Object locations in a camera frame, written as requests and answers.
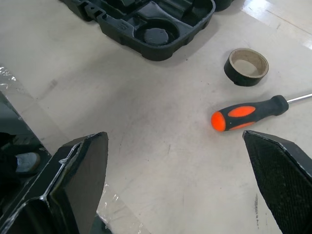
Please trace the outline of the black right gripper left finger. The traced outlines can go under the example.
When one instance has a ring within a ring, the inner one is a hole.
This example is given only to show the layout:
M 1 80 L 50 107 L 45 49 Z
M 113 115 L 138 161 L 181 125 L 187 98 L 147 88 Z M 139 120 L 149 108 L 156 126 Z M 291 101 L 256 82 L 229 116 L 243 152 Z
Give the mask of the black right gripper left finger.
M 108 135 L 100 132 L 62 145 L 40 167 L 19 176 L 0 207 L 3 234 L 101 233 L 97 215 L 108 160 Z

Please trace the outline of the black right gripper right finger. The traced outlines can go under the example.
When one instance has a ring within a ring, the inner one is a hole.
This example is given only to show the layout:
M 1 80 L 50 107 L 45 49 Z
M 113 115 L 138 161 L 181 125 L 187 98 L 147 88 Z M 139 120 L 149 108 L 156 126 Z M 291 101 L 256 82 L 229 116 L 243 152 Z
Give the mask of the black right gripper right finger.
M 284 234 L 312 232 L 312 159 L 294 142 L 243 133 L 258 188 Z

